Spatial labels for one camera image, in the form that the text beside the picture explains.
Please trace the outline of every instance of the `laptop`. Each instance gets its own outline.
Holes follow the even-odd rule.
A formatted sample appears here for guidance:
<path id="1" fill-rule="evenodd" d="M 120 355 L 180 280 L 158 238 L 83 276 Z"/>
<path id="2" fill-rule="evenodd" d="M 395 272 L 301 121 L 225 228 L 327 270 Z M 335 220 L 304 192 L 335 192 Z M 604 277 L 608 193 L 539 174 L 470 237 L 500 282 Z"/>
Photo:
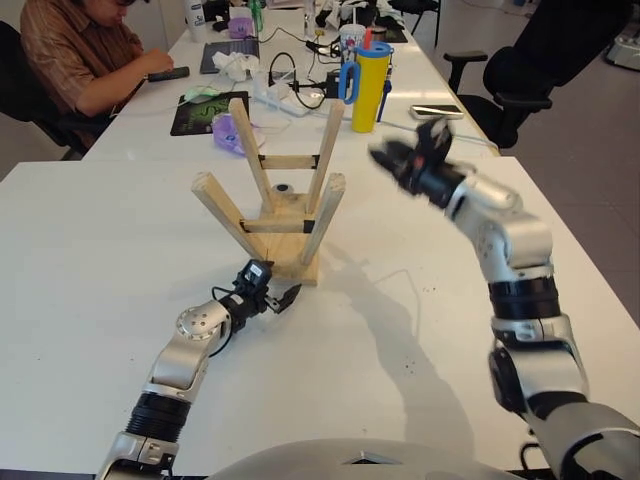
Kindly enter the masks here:
<path id="1" fill-rule="evenodd" d="M 222 52 L 225 55 L 230 53 L 244 53 L 260 58 L 260 43 L 257 39 L 232 40 L 230 42 L 207 43 L 202 51 L 202 63 L 200 63 L 200 73 L 218 73 L 220 71 L 213 63 L 213 56 Z"/>

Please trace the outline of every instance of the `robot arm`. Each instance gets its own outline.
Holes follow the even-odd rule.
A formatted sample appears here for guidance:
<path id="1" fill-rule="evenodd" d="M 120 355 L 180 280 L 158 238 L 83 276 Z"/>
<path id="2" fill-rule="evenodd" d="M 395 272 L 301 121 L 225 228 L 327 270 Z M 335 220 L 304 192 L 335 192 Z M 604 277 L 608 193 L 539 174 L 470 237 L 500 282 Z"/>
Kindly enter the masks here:
<path id="1" fill-rule="evenodd" d="M 553 279 L 549 228 L 525 212 L 513 190 L 446 161 L 444 119 L 418 129 L 416 148 L 390 141 L 372 150 L 402 189 L 430 203 L 472 243 L 494 316 L 489 366 L 498 403 L 531 427 L 558 478 L 640 475 L 640 427 L 589 403 L 569 317 Z"/>
<path id="2" fill-rule="evenodd" d="M 300 285 L 281 300 L 267 295 L 270 265 L 251 260 L 227 295 L 185 310 L 173 337 L 156 359 L 125 431 L 116 435 L 96 480 L 160 480 L 171 472 L 178 437 L 207 370 L 247 319 L 271 308 L 281 313 L 295 300 Z"/>

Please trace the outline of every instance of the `red straw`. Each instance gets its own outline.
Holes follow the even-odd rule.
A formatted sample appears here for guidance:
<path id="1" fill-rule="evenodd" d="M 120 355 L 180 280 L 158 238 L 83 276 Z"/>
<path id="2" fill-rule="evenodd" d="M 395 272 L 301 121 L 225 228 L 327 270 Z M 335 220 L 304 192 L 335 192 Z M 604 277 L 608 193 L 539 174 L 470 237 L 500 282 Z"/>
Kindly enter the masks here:
<path id="1" fill-rule="evenodd" d="M 364 49 L 371 49 L 371 40 L 373 39 L 373 29 L 371 27 L 367 28 L 367 31 L 364 34 Z"/>

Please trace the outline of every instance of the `man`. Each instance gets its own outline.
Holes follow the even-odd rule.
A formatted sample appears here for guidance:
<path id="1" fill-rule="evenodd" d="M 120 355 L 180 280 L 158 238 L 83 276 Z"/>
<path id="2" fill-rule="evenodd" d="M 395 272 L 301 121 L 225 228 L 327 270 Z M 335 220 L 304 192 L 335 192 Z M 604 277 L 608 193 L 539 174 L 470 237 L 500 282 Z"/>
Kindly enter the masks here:
<path id="1" fill-rule="evenodd" d="M 61 113 L 88 117 L 125 102 L 149 73 L 173 68 L 160 50 L 144 53 L 122 22 L 136 0 L 26 0 L 22 45 Z M 95 137 L 79 135 L 90 147 Z"/>

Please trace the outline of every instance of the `purple object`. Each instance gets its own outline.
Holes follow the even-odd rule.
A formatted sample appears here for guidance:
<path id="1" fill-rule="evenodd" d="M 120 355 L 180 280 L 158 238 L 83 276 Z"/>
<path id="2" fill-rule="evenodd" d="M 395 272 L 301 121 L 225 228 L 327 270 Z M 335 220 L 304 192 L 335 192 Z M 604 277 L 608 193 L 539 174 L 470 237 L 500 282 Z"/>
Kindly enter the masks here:
<path id="1" fill-rule="evenodd" d="M 230 114 L 218 115 L 213 119 L 211 125 L 213 130 L 213 140 L 216 145 L 229 152 L 244 155 L 244 149 L 240 142 L 238 130 L 233 123 L 233 117 Z"/>
<path id="2" fill-rule="evenodd" d="M 229 20 L 229 36 L 231 38 L 247 38 L 253 35 L 253 19 L 232 18 Z"/>

